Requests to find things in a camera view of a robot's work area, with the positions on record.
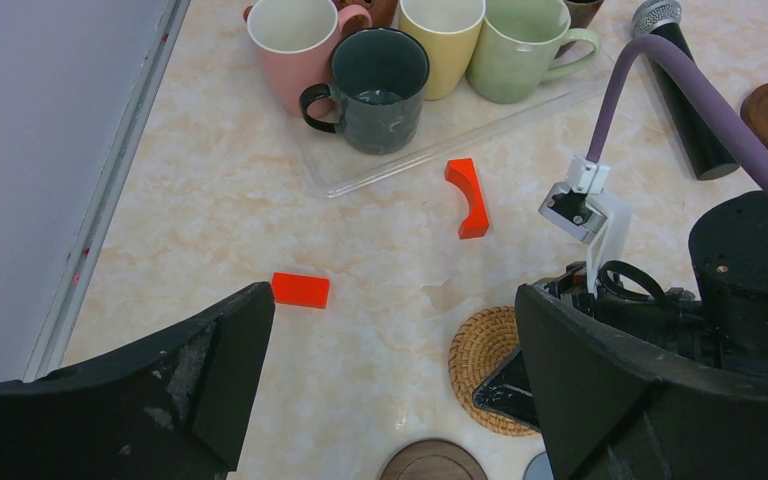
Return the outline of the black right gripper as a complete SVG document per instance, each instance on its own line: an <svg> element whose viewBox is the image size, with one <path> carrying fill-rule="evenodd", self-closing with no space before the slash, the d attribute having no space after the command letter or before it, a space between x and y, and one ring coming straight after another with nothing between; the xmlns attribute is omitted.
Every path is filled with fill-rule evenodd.
<svg viewBox="0 0 768 480"><path fill-rule="evenodd" d="M722 366L716 329L702 302L681 287L667 290L643 270L623 261L598 273L597 293L586 288L586 264L574 262L534 286L615 329L708 367ZM472 392L471 405L534 430L539 420L521 348L515 347Z"/></svg>

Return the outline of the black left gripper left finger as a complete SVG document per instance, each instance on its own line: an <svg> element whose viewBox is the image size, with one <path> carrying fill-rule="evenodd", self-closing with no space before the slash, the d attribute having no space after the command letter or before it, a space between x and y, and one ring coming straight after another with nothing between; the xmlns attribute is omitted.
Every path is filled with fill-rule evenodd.
<svg viewBox="0 0 768 480"><path fill-rule="evenodd" d="M223 479L238 468L275 300L253 283L32 382L0 383L0 479Z"/></svg>

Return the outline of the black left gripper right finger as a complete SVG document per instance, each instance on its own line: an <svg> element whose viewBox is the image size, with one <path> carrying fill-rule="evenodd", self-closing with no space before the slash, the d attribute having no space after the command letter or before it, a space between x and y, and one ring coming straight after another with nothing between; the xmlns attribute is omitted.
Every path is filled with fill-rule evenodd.
<svg viewBox="0 0 768 480"><path fill-rule="evenodd" d="M515 313L558 479L768 479L768 381L687 360L519 287Z"/></svg>

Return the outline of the dark green mug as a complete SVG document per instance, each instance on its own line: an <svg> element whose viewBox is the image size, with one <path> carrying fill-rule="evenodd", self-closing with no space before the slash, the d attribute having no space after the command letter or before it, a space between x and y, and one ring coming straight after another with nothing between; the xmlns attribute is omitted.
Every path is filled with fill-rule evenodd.
<svg viewBox="0 0 768 480"><path fill-rule="evenodd" d="M430 60L413 36L393 28L362 29L340 40L328 83L299 96L304 122L339 134L354 149L386 155L405 147L420 121Z"/></svg>

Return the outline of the grey smiley silicone coaster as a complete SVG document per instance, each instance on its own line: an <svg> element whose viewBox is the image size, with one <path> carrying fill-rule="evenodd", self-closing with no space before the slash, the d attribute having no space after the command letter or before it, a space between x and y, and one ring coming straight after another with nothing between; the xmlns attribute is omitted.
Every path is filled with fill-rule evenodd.
<svg viewBox="0 0 768 480"><path fill-rule="evenodd" d="M553 480L551 464L546 452L536 455L527 465L523 480Z"/></svg>

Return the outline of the walnut grooved round coaster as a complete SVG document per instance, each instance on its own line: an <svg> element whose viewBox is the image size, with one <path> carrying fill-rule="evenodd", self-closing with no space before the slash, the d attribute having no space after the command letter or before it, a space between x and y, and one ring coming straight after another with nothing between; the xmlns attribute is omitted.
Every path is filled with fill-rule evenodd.
<svg viewBox="0 0 768 480"><path fill-rule="evenodd" d="M381 480L487 480L476 458L462 446L440 438L414 441L395 452L379 474Z"/></svg>

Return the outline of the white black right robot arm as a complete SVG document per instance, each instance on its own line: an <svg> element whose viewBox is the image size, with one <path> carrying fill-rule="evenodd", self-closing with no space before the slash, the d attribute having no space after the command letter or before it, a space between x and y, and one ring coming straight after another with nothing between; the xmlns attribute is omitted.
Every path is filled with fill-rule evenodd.
<svg viewBox="0 0 768 480"><path fill-rule="evenodd" d="M688 240L699 293L663 289L611 260L585 288L583 261L540 281L550 294L615 329L715 369L768 381L768 197L755 191L703 215Z"/></svg>

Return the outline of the small orange rectangular block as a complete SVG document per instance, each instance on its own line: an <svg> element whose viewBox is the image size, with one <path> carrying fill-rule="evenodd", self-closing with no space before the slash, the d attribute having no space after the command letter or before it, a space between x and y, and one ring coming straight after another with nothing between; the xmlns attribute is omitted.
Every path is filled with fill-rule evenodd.
<svg viewBox="0 0 768 480"><path fill-rule="evenodd" d="M276 303L316 309L327 306L330 291L328 278L275 272L270 284Z"/></svg>

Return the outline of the black handheld microphone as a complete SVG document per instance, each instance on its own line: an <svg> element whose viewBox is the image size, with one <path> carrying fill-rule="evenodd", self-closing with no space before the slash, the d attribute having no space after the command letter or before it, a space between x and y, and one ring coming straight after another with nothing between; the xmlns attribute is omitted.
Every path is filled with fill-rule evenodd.
<svg viewBox="0 0 768 480"><path fill-rule="evenodd" d="M682 8L678 1L646 0L635 10L631 34L653 34L676 45L694 61L680 28ZM697 180L709 181L735 172L739 165L715 137L681 89L660 66L651 63L662 97L676 126L692 172Z"/></svg>

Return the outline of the orange plastic piece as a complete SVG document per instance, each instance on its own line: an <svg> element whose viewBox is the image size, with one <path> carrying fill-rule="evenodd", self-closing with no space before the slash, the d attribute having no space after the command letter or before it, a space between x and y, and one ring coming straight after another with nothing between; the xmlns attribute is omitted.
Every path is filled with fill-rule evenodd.
<svg viewBox="0 0 768 480"><path fill-rule="evenodd" d="M449 160L444 178L461 191L467 202L468 213L459 226L459 238L468 240L483 237L490 228L490 221L473 159Z"/></svg>

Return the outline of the light green mug front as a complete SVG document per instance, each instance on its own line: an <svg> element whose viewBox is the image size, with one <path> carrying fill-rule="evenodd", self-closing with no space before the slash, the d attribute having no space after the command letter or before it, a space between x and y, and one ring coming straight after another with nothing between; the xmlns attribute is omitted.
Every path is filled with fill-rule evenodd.
<svg viewBox="0 0 768 480"><path fill-rule="evenodd" d="M575 42L588 44L591 51L554 67L561 47ZM573 28L569 9L561 1L488 1L466 79L491 102L518 103L540 84L588 67L600 50L599 35Z"/></svg>

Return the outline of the clear plastic tray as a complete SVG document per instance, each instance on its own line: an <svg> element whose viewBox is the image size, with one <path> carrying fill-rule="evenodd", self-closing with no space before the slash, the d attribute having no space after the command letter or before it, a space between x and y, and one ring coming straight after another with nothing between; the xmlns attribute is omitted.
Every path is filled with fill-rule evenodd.
<svg viewBox="0 0 768 480"><path fill-rule="evenodd" d="M613 59L600 52L589 67L541 84L516 104L492 103L461 81L446 98L427 102L413 139L386 155L361 153L342 137L311 129L297 117L284 120L287 144L306 187L318 196L335 198L571 108L602 92L613 66Z"/></svg>

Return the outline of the dark brown mug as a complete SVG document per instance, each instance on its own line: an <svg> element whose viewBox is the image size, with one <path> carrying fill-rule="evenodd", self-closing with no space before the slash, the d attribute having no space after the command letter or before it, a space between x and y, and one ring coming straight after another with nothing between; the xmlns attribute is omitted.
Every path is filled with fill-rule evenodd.
<svg viewBox="0 0 768 480"><path fill-rule="evenodd" d="M570 29L586 29L599 12L603 0L564 0Z"/></svg>

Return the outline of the yellow mug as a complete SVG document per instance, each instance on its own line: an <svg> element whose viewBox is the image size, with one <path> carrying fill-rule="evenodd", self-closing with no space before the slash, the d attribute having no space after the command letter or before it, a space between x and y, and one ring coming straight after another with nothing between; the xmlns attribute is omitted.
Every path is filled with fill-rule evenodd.
<svg viewBox="0 0 768 480"><path fill-rule="evenodd" d="M426 100L440 100L458 85L472 58L485 13L483 0L399 2L398 29L414 37L429 58Z"/></svg>

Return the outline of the brown mug white interior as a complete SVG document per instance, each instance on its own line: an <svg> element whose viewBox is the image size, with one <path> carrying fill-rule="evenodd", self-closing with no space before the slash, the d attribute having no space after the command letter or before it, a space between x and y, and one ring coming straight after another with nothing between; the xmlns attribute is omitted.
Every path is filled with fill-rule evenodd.
<svg viewBox="0 0 768 480"><path fill-rule="evenodd" d="M399 3L397 0L333 0L331 2L338 11L351 5L364 7L371 16L372 27L390 27ZM248 6L243 10L244 21L248 20L251 9L252 6ZM360 17L354 17L347 22L344 33L353 33L363 28L366 28L363 20Z"/></svg>

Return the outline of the pink mug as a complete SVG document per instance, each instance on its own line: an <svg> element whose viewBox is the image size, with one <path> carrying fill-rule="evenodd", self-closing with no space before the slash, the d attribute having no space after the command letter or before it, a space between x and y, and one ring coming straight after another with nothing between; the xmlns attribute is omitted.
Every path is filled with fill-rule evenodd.
<svg viewBox="0 0 768 480"><path fill-rule="evenodd" d="M366 7L339 9L328 0L266 0L244 10L260 68L274 97L288 113L300 117L303 91L328 80L331 53L346 24L355 18L365 28L372 26Z"/></svg>

